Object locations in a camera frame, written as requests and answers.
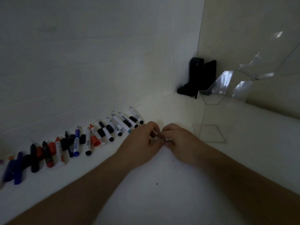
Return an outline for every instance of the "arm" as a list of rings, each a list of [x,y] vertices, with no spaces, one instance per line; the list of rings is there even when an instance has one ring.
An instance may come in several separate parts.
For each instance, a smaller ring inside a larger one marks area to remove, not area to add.
[[[162,147],[162,139],[149,142],[153,131],[160,131],[154,122],[134,129],[114,155],[8,224],[92,224],[122,179]]]
[[[254,224],[300,224],[300,196],[246,168],[224,153],[201,142],[175,124],[165,126],[160,137],[182,162],[203,169]]]

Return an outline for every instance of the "hand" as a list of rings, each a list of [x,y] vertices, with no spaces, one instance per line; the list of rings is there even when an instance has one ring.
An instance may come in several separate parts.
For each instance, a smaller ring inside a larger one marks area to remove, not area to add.
[[[119,160],[126,163],[130,169],[150,161],[165,142],[164,139],[150,141],[149,137],[154,138],[159,132],[159,126],[153,121],[133,129],[116,152]]]
[[[192,165],[197,165],[199,157],[208,147],[191,132],[173,123],[166,125],[157,136],[171,139],[171,141],[165,142],[165,146],[179,161]]]

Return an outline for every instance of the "left hand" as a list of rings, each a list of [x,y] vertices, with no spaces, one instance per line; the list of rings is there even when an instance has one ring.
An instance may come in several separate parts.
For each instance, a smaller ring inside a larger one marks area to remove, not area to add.
[[[159,133],[159,126],[150,121],[133,129],[123,141],[115,155],[119,161],[126,163],[130,169],[134,169],[150,161],[158,153],[165,143],[164,139],[150,141],[149,137],[155,137]]]

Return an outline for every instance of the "forearm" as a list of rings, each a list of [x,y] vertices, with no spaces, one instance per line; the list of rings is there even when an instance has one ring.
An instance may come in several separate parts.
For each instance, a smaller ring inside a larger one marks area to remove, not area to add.
[[[12,224],[91,224],[130,168],[113,155],[88,174],[13,219]]]
[[[300,196],[207,147],[198,159],[245,218],[254,224],[300,224]]]

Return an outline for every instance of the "white wall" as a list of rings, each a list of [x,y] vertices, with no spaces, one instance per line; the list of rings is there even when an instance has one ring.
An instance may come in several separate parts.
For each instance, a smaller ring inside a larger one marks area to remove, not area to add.
[[[299,49],[293,50],[300,42],[299,9],[300,0],[205,0],[197,56],[216,59],[217,75],[250,63],[258,52],[265,63],[243,70],[299,74]],[[281,36],[271,38],[277,32]],[[231,87],[239,80],[234,77]],[[289,93],[300,93],[298,82],[296,76],[257,81],[247,101],[300,118],[299,99]]]
[[[173,92],[204,0],[1,0],[0,155]]]

